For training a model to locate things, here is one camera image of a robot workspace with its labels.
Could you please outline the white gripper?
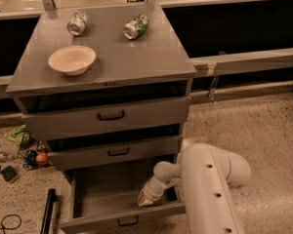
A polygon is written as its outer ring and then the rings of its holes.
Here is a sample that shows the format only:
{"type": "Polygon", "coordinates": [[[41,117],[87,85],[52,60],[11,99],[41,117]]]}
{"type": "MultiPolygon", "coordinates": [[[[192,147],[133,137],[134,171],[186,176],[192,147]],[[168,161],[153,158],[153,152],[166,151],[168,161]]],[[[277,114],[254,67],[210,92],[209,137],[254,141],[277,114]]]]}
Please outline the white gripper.
{"type": "Polygon", "coordinates": [[[167,189],[168,182],[165,180],[161,180],[155,176],[150,178],[144,188],[140,190],[138,195],[138,206],[150,206],[153,202],[160,199],[163,195],[163,192],[167,189]]]}

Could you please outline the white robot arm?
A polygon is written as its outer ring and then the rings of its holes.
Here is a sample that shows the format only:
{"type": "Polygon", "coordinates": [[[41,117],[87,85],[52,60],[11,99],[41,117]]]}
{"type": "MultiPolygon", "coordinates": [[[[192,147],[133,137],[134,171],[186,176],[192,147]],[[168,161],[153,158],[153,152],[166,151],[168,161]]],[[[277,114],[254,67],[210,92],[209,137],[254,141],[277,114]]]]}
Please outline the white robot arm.
{"type": "Polygon", "coordinates": [[[149,206],[179,183],[189,234],[245,234],[230,191],[245,186],[250,178],[250,165],[241,155],[194,143],[180,153],[178,162],[154,166],[137,203],[149,206]]]}

